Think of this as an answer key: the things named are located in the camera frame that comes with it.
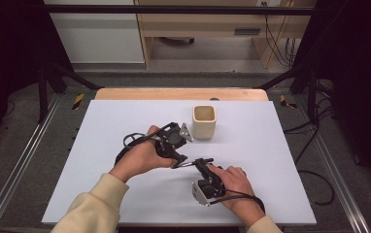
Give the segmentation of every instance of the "gray floor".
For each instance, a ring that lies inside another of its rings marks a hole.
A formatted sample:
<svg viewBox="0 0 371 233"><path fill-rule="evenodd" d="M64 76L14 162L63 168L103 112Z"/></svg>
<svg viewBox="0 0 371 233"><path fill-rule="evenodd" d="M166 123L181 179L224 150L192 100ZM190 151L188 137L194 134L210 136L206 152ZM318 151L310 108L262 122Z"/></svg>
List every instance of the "gray floor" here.
<svg viewBox="0 0 371 233"><path fill-rule="evenodd" d="M79 69L81 68L83 76L106 86L224 87L257 86L285 70L285 67L276 64L274 68L266 71L260 69L258 58L254 54L253 46L247 40L201 39L196 40L193 45L159 40L155 44L150 70L129 65L108 65L108 70L104 72L104 69L101 69L101 73L98 67L81 66ZM50 127L0 219L0 229L50 228L40 223L42 215L73 145L73 137L78 133L89 100L95 95L95 91L69 80L67 83L70 86L61 97ZM269 92L269 98L275 103L284 129L305 122L299 109L280 105L280 93L286 92L284 87L288 84L281 83ZM71 110L79 93L85 94L84 100L78 110ZM290 95L286 95L286 98L288 103L296 101ZM14 93L10 96L10 101L9 106L14 103L15 108L3 118L0 125L0 190L37 125L37 86L33 84ZM329 106L328 101L323 104L322 109ZM341 168L341 173L371 229L371 170L354 164L353 150L348 146L335 119L325 117L320 123L320 133ZM287 135L293 158L297 157L310 137L310 132ZM327 177L314 143L306 150L298 168L318 172ZM330 192L325 183L307 174L301 175L301 178L312 202L329 199ZM329 206L312 204L312 208L318 221L317 225L287 227L286 232L354 232L339 198L336 197Z"/></svg>

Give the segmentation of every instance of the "white board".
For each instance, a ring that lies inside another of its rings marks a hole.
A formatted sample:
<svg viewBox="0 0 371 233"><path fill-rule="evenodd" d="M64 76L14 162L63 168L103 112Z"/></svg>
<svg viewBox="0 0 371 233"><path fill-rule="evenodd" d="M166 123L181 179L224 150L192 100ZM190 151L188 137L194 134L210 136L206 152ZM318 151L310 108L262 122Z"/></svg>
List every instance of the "white board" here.
<svg viewBox="0 0 371 233"><path fill-rule="evenodd" d="M42 222L58 222L79 193L90 191L101 174L112 169L124 136L146 133L152 124L185 122L191 128L192 107L204 104L217 111L214 137L187 143L178 152L189 161L213 157L224 169L242 167L276 223L315 224L274 105L268 101L91 101ZM131 179L120 225L241 225L222 204L205 207L194 200L191 182L198 179L195 167L157 169Z"/></svg>

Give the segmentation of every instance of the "beige sleeve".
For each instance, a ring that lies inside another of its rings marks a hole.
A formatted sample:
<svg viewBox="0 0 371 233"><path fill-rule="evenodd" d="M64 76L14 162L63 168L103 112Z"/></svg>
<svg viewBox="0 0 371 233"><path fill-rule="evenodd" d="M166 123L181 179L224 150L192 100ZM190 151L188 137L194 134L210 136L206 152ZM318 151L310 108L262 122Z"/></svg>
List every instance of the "beige sleeve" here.
<svg viewBox="0 0 371 233"><path fill-rule="evenodd" d="M280 233L279 227L273 222L270 216L264 216L256 221L247 231L247 233Z"/></svg>
<svg viewBox="0 0 371 233"><path fill-rule="evenodd" d="M88 193L76 197L52 232L116 232L119 207L128 186L103 174Z"/></svg>

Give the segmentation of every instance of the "aluminum rail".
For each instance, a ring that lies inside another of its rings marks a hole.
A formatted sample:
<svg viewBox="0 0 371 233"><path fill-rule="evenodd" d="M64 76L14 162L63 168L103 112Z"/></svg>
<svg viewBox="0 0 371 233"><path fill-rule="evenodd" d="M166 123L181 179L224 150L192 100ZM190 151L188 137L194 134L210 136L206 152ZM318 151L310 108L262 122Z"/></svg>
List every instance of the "aluminum rail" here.
<svg viewBox="0 0 371 233"><path fill-rule="evenodd" d="M303 116L308 120L306 111L306 103L304 97L295 96L296 102L299 103L300 110ZM367 222L364 219L357 203L354 200L352 193L350 192L346 181L340 173L340 169L334 162L330 151L328 150L321 134L317 132L316 135L316 147L320 154L321 162L327 172L328 177L332 181L333 187L336 190L337 197L339 198L343 209L349 219L350 225L356 233L368 233L370 229Z"/></svg>
<svg viewBox="0 0 371 233"><path fill-rule="evenodd" d="M29 12L71 14L196 14L196 15L268 15L268 16L314 16L328 10L291 7L225 7L225 6L155 6L155 5L21 5Z"/></svg>
<svg viewBox="0 0 371 233"><path fill-rule="evenodd" d="M51 122L51 119L55 113L60 99L60 94L54 94L49 107L49 113L47 114L44 121L37 125L33 135L31 136L28 144L22 152L16 164L16 167L13 169L13 172L8 177L6 183L0 191L0 219L1 216L4 214L4 211L6 210L11 198L13 197L13 194L16 191L22 175L24 174L29 162L31 161L31 158L33 157L35 150L40 144L41 139L43 138L46 129Z"/></svg>

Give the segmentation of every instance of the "person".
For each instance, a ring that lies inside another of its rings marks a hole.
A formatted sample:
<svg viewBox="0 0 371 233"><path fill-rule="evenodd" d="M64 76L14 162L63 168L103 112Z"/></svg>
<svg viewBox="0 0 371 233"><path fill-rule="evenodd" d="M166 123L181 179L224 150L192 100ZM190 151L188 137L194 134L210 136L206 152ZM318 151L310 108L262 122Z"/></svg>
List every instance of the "person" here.
<svg viewBox="0 0 371 233"><path fill-rule="evenodd" d="M148 134L158 130L151 126ZM148 140L131 149L108 173L103 174L96 186L88 193L81 193L71 204L67 214L52 232L115 232L119 221L119 207L128 190L125 184L134 176L156 168L167 168L175 164L171 158L156 154L154 141ZM222 170L216 166L208 168L218 175L227 189L254 195L246 174L239 167ZM248 233L281 232L269 216L261 211L251 199L239 198L221 202L249 228Z"/></svg>

